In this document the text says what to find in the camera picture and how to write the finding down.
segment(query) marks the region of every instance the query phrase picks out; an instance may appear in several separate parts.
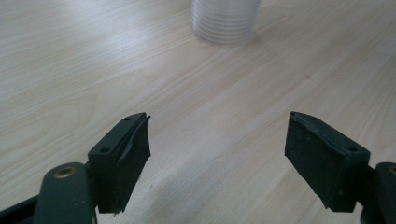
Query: light wood tabletop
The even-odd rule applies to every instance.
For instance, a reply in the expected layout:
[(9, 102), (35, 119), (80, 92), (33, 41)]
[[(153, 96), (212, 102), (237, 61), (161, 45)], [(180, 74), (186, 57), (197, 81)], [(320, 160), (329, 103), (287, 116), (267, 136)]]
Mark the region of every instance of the light wood tabletop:
[(0, 210), (147, 112), (151, 157), (99, 223), (359, 223), (284, 156), (290, 111), (396, 161), (396, 2), (262, 0), (251, 41), (218, 48), (189, 0), (0, 2)]

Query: wood grain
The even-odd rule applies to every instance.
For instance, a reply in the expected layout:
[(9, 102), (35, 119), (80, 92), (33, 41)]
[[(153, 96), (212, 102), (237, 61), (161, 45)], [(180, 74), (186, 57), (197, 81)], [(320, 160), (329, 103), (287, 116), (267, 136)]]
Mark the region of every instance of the wood grain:
[(142, 111), (152, 157), (99, 223), (359, 223), (284, 157), (292, 110), (396, 161), (391, 0), (263, 0), (237, 48), (197, 40), (188, 0), (1, 1), (0, 78), (0, 210)]

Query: black plastic part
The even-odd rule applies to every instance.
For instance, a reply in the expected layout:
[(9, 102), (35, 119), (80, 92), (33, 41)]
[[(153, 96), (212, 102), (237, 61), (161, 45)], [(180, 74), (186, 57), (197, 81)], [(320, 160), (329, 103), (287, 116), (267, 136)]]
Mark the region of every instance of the black plastic part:
[(0, 223), (30, 224), (33, 222), (37, 196), (0, 212)]
[(381, 162), (376, 167), (375, 196), (386, 223), (396, 223), (396, 163)]
[(71, 162), (44, 176), (34, 215), (34, 224), (92, 224), (96, 215), (85, 165)]
[(315, 117), (291, 112), (285, 155), (334, 212), (352, 212), (370, 151)]
[(100, 213), (125, 210), (150, 156), (148, 124), (146, 113), (127, 117), (88, 153), (93, 200)]

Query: transparent container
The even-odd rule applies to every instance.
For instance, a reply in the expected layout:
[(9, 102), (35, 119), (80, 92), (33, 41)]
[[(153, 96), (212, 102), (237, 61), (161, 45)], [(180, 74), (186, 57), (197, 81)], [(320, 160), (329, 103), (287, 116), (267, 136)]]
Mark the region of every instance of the transparent container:
[(192, 30), (212, 45), (243, 45), (250, 39), (261, 1), (192, 0)]

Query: clear plastic cup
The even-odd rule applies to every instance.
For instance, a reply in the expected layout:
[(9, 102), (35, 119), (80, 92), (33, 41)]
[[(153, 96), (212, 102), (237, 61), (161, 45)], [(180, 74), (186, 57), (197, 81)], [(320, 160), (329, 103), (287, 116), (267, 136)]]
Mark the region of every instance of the clear plastic cup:
[(232, 47), (250, 39), (262, 0), (192, 0), (192, 30), (206, 43)]

